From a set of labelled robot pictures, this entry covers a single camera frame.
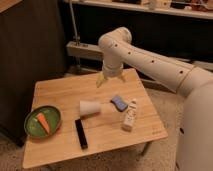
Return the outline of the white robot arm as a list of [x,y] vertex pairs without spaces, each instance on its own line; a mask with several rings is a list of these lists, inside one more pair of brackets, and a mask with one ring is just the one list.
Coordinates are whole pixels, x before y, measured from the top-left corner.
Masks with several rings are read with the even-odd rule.
[[176,171],[213,171],[213,73],[137,48],[131,32],[119,27],[103,34],[105,79],[120,77],[128,64],[185,98],[176,153]]

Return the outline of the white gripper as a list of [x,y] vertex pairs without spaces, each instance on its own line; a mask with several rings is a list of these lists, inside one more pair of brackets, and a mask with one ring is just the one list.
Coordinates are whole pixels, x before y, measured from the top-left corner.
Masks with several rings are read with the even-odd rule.
[[118,77],[122,82],[126,82],[123,72],[123,65],[115,68],[110,68],[106,64],[102,66],[102,72],[99,73],[96,81],[96,86],[100,87],[103,83],[107,81],[108,77]]

